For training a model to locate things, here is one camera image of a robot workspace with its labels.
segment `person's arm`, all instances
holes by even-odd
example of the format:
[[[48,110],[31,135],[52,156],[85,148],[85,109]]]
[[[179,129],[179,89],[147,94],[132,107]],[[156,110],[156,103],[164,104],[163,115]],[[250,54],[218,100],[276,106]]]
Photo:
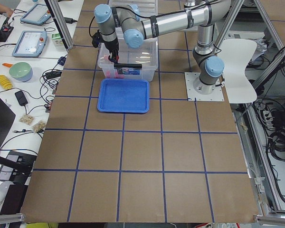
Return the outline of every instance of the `person's arm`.
[[[8,17],[10,18],[13,12],[14,11],[10,9],[9,7],[0,4],[0,13],[6,13]]]

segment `tablet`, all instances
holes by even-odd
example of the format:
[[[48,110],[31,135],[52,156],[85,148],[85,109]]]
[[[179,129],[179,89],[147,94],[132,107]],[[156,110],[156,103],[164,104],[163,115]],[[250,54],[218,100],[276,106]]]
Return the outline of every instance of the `tablet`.
[[[51,14],[46,5],[36,4],[20,18],[20,21],[33,25],[43,25],[50,17]]]
[[[12,53],[14,57],[38,57],[47,41],[45,31],[23,31]]]

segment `blue object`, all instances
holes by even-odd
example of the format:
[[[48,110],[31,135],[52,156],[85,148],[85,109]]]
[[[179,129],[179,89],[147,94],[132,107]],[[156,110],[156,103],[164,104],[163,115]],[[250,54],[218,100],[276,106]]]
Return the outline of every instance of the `blue object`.
[[[46,5],[36,4],[20,18],[20,21],[33,25],[43,25],[50,17],[51,14]]]
[[[123,38],[131,48],[139,48],[143,44],[143,34],[136,29],[128,29],[123,33]]]
[[[12,56],[37,58],[41,54],[47,39],[46,31],[23,31]]]
[[[128,4],[128,6],[130,6],[136,14],[139,14],[139,9],[136,4]],[[136,20],[137,21],[140,20],[140,17],[138,17],[137,15],[136,15]]]
[[[111,7],[107,4],[100,4],[95,7],[94,10],[95,19],[97,23],[102,24],[105,23],[107,20],[110,19],[112,14]]]
[[[217,56],[211,56],[206,60],[205,69],[211,77],[219,77],[225,68],[223,60]]]
[[[149,82],[146,80],[102,80],[97,109],[112,113],[146,113],[149,111]]]

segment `small plastic bag of parts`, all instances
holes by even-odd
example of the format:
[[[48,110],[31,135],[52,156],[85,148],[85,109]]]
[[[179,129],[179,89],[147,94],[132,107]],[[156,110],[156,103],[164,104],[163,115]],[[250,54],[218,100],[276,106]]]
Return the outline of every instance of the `small plastic bag of parts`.
[[[24,114],[24,115],[20,118],[19,121],[22,122],[22,123],[25,123],[25,124],[27,124],[27,125],[31,125],[32,122],[34,121],[34,117],[31,116],[31,115],[26,115],[26,114]]]
[[[42,130],[43,128],[45,128],[46,125],[47,125],[46,122],[44,122],[43,120],[40,120],[37,124],[35,124],[35,125],[33,126],[33,132],[34,132],[34,133],[39,132],[40,130]]]

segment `blue plastic tray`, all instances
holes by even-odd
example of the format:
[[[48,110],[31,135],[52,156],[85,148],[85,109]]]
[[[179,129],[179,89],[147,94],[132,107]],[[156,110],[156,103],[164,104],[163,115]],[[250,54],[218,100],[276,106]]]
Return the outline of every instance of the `blue plastic tray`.
[[[145,80],[102,80],[97,108],[100,112],[146,113],[149,111],[149,82]]]

